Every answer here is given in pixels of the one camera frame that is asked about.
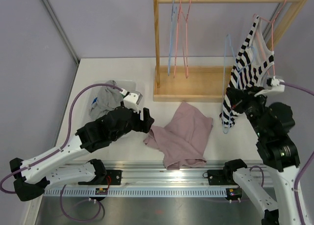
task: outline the black and white striped garment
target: black and white striped garment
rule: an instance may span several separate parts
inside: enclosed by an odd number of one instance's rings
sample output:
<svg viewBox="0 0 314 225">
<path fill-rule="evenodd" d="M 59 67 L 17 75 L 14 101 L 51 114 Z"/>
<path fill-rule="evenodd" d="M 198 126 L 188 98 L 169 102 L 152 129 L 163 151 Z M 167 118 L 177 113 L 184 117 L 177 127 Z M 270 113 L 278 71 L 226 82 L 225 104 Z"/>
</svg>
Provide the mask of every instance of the black and white striped garment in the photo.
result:
<svg viewBox="0 0 314 225">
<path fill-rule="evenodd" d="M 231 80 L 228 87 L 235 88 L 238 78 L 238 89 L 247 89 L 252 86 L 263 85 L 267 70 L 274 65 L 274 51 L 270 51 L 266 46 L 262 36 L 261 19 L 259 16 L 255 17 L 251 30 L 242 44 L 235 61 L 239 70 L 248 64 L 251 65 L 244 68 L 239 75 L 235 64 L 231 71 Z M 231 111 L 231 106 L 234 104 L 235 103 L 230 103 L 229 98 L 225 95 L 223 111 L 220 114 L 224 127 L 232 127 L 235 124 L 235 119 L 242 114 L 233 110 Z"/>
</svg>

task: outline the perforated metal strip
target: perforated metal strip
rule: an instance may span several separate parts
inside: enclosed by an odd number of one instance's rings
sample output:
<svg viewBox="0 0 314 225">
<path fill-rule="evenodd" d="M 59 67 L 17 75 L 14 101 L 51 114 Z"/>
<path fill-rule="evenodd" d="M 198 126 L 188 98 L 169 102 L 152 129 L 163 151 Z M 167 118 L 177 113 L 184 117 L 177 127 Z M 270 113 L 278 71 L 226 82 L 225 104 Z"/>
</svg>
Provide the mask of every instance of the perforated metal strip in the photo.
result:
<svg viewBox="0 0 314 225">
<path fill-rule="evenodd" d="M 45 196 L 60 196 L 61 187 L 50 189 Z M 69 187 L 63 197 L 226 197 L 224 188 L 114 188 L 108 195 L 97 195 L 96 188 Z"/>
</svg>

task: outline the gray floor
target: gray floor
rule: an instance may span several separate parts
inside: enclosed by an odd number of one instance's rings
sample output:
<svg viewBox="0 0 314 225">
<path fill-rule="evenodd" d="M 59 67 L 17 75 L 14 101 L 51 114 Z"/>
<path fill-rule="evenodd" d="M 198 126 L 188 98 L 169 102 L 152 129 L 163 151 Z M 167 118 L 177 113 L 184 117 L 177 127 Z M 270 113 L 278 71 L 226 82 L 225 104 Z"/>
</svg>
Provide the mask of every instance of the gray floor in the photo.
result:
<svg viewBox="0 0 314 225">
<path fill-rule="evenodd" d="M 65 209 L 82 198 L 64 198 Z M 260 225 L 261 220 L 250 201 L 229 204 L 212 198 L 106 198 L 105 217 L 94 225 Z M 77 219 L 89 219 L 98 210 L 90 202 L 69 210 Z M 59 198 L 44 197 L 36 225 L 80 224 L 61 215 Z"/>
</svg>

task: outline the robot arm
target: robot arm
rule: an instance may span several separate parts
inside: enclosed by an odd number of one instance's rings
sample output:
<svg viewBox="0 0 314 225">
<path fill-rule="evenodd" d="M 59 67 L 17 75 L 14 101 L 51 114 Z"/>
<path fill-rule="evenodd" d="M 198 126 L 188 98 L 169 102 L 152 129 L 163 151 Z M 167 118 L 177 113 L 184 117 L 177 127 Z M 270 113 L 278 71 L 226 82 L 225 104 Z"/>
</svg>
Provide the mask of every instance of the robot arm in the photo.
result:
<svg viewBox="0 0 314 225">
<path fill-rule="evenodd" d="M 56 184 L 89 182 L 94 180 L 96 176 L 99 179 L 104 179 L 102 177 L 105 176 L 105 168 L 101 162 L 95 160 L 85 164 L 84 169 L 86 169 L 86 172 L 80 172 L 78 168 L 81 167 L 71 170 L 65 168 L 58 174 L 55 171 L 58 170 L 57 168 L 60 165 L 73 159 L 108 147 L 112 142 L 117 141 L 121 136 L 132 130 L 149 132 L 154 119 L 150 116 L 149 109 L 143 108 L 143 120 L 141 120 L 138 104 L 142 95 L 139 92 L 127 92 L 124 95 L 126 97 L 122 106 L 78 129 L 65 148 L 54 147 L 29 160 L 15 158 L 10 161 L 11 172 L 24 167 L 27 168 L 14 175 L 16 179 L 14 188 L 20 200 L 32 200 L 43 194 L 45 189 L 54 187 Z M 38 161 L 41 162 L 30 167 L 32 163 Z"/>
<path fill-rule="evenodd" d="M 271 86 L 273 80 L 269 79 L 267 84 Z M 276 91 L 282 92 L 282 87 L 276 87 Z M 243 161 L 240 164 L 241 160 L 226 162 L 224 171 L 226 178 L 237 183 L 248 195 L 258 209 L 263 225 L 299 225 L 293 185 L 300 171 L 300 160 L 297 148 L 288 136 L 295 122 L 289 106 L 280 102 L 265 106 L 267 97 L 263 94 L 269 92 L 262 87 L 227 88 L 226 94 L 233 104 L 232 109 L 246 114 L 258 136 L 258 153 L 273 180 L 277 202 L 252 179 Z M 300 187 L 298 194 L 304 220 L 310 224 Z"/>
</svg>

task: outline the folded cloth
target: folded cloth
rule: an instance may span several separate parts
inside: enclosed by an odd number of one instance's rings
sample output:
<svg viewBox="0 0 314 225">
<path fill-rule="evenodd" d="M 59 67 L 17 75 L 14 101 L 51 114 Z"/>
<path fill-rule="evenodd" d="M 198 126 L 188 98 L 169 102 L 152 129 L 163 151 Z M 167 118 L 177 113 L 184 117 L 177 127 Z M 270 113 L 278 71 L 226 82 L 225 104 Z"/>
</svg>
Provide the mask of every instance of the folded cloth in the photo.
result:
<svg viewBox="0 0 314 225">
<path fill-rule="evenodd" d="M 212 128 L 212 118 L 196 107 L 182 102 L 165 128 L 152 126 L 144 143 L 165 154 L 163 163 L 168 170 L 182 165 L 199 167 L 206 163 L 203 154 Z"/>
<path fill-rule="evenodd" d="M 106 84 L 117 85 L 114 80 L 109 80 Z M 108 86 L 102 86 L 95 100 L 89 109 L 89 116 L 93 120 L 106 115 L 109 111 L 112 111 L 116 107 L 120 106 L 120 102 L 123 100 L 123 97 L 119 90 Z"/>
</svg>

